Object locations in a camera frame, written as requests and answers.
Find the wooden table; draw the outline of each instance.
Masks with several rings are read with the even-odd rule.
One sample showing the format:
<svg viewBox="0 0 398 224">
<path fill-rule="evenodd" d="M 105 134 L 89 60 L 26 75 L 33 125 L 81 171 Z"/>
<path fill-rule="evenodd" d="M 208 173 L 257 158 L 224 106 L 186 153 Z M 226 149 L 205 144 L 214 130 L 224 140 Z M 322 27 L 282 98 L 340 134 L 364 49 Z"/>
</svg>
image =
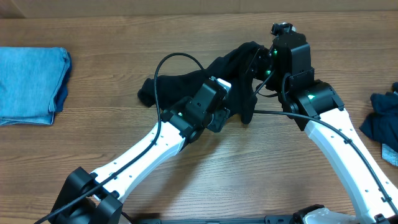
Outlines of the wooden table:
<svg viewBox="0 0 398 224">
<path fill-rule="evenodd" d="M 207 66 L 243 42 L 270 46 L 271 25 L 280 21 L 307 36 L 316 78 L 335 88 L 365 145 L 398 184 L 398 168 L 358 129 L 372 111 L 370 94 L 398 81 L 398 12 L 0 20 L 0 45 L 65 47 L 73 59 L 69 96 L 53 126 L 0 128 L 0 223 L 44 216 L 71 171 L 108 163 L 153 127 L 155 108 L 143 106 L 137 91 L 164 56 L 186 52 Z M 196 69 L 176 57 L 161 74 Z M 280 104 L 259 98 L 256 108 Z M 261 217 L 315 203 L 354 213 L 328 161 L 294 121 L 254 115 L 249 125 L 235 116 L 221 133 L 205 131 L 139 184 L 124 211 L 163 219 Z"/>
</svg>

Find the black cable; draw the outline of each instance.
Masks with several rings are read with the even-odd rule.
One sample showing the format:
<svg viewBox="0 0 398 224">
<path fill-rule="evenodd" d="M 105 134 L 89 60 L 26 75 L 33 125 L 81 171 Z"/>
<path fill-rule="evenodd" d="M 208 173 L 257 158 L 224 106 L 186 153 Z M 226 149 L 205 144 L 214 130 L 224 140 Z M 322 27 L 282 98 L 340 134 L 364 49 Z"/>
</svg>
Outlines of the black cable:
<svg viewBox="0 0 398 224">
<path fill-rule="evenodd" d="M 289 74 L 285 74 L 285 76 L 282 79 L 282 90 L 281 90 L 280 94 L 282 95 L 282 99 L 284 102 L 287 102 L 286 93 L 285 93 L 285 83 L 286 83 L 287 77 L 289 77 L 289 76 L 290 76 Z"/>
<path fill-rule="evenodd" d="M 122 166 L 122 168 L 120 168 L 118 171 L 114 172 L 112 175 L 110 175 L 107 179 L 105 179 L 104 181 L 102 181 L 101 183 L 99 183 L 97 186 L 95 186 L 94 188 L 92 188 L 91 190 L 87 191 L 85 194 L 82 194 L 80 197 L 74 199 L 73 201 L 69 202 L 68 204 L 62 206 L 61 208 L 55 210 L 52 213 L 49 213 L 48 215 L 44 216 L 43 218 L 41 218 L 40 220 L 37 220 L 34 224 L 39 224 L 39 223 L 43 223 L 46 220 L 49 220 L 53 217 L 55 217 L 56 215 L 58 215 L 59 213 L 65 211 L 66 209 L 76 205 L 78 202 L 80 202 L 81 200 L 83 200 L 86 197 L 92 196 L 93 194 L 95 194 L 100 188 L 102 188 L 103 185 L 105 185 L 106 183 L 108 183 L 110 180 L 114 179 L 116 176 L 118 176 L 121 172 L 123 172 L 125 169 L 127 169 L 129 166 L 131 166 L 131 164 L 135 163 L 137 160 L 139 160 L 145 153 L 147 153 L 151 147 L 156 143 L 157 139 L 159 138 L 160 135 L 160 129 L 161 129 L 161 118 L 160 118 L 160 107 L 159 107 L 159 101 L 157 98 L 157 90 L 156 90 L 156 82 L 157 82 L 157 76 L 159 73 L 159 70 L 162 66 L 162 64 L 169 59 L 170 57 L 173 56 L 185 56 L 188 57 L 190 59 L 192 59 L 194 62 L 196 62 L 200 69 L 204 72 L 206 72 L 206 70 L 203 68 L 203 66 L 199 63 L 199 61 L 192 57 L 189 54 L 185 54 L 185 53 L 172 53 L 169 54 L 168 56 L 164 57 L 158 64 L 156 71 L 155 71 L 155 76 L 154 76 L 154 91 L 155 91 L 155 102 L 156 102 L 156 112 L 157 112 L 157 132 L 155 135 L 155 138 L 152 140 L 152 142 L 148 145 L 148 147 L 146 147 L 138 156 L 136 156 L 135 158 L 133 158 L 130 162 L 128 162 L 126 165 Z"/>
<path fill-rule="evenodd" d="M 278 96 L 278 93 L 274 93 L 274 94 L 270 94 L 270 95 L 263 95 L 261 93 L 257 93 L 257 94 L 260 95 L 260 96 L 263 96 L 263 97 L 267 97 L 267 98 L 272 98 L 272 97 Z"/>
<path fill-rule="evenodd" d="M 379 190 L 383 194 L 385 200 L 390 205 L 392 211 L 394 211 L 394 213 L 396 215 L 398 215 L 398 210 L 397 210 L 396 206 L 394 205 L 394 203 L 392 203 L 392 200 L 390 199 L 390 196 L 387 194 L 386 190 L 384 189 L 383 185 L 381 184 L 379 178 L 377 177 L 377 175 L 374 172 L 373 168 L 369 164 L 368 160 L 365 158 L 365 156 L 362 154 L 362 152 L 356 147 L 356 145 L 352 142 L 352 140 L 349 137 L 347 137 L 345 134 L 343 134 L 341 131 L 337 130 L 335 127 L 333 127 L 332 125 L 330 125 L 330 124 L 328 124 L 328 123 L 326 123 L 324 121 L 321 121 L 321 120 L 315 119 L 315 118 L 311 118 L 309 116 L 301 115 L 301 114 L 287 113 L 287 112 L 281 112 L 281 111 L 264 111 L 264 110 L 254 110 L 254 113 L 257 113 L 257 114 L 286 115 L 286 116 L 291 116 L 291 117 L 295 117 L 295 118 L 307 119 L 307 120 L 314 121 L 316 123 L 322 124 L 325 127 L 327 127 L 329 129 L 331 129 L 332 131 L 334 131 L 336 134 L 341 136 L 345 140 L 345 142 L 350 144 L 350 146 L 356 151 L 356 153 L 359 155 L 359 157 L 364 162 L 365 166 L 368 168 L 368 170 L 371 173 L 374 181 L 376 182 L 377 186 L 379 187 Z"/>
<path fill-rule="evenodd" d="M 255 96 L 257 93 L 259 93 L 259 91 L 261 90 L 261 88 L 262 88 L 265 84 L 267 84 L 268 80 L 273 76 L 274 73 L 275 73 L 275 70 L 273 70 L 273 71 L 269 74 L 269 76 L 263 81 L 263 83 L 261 83 L 260 87 L 259 87 L 257 90 L 255 90 L 255 92 L 253 93 L 253 96 Z"/>
</svg>

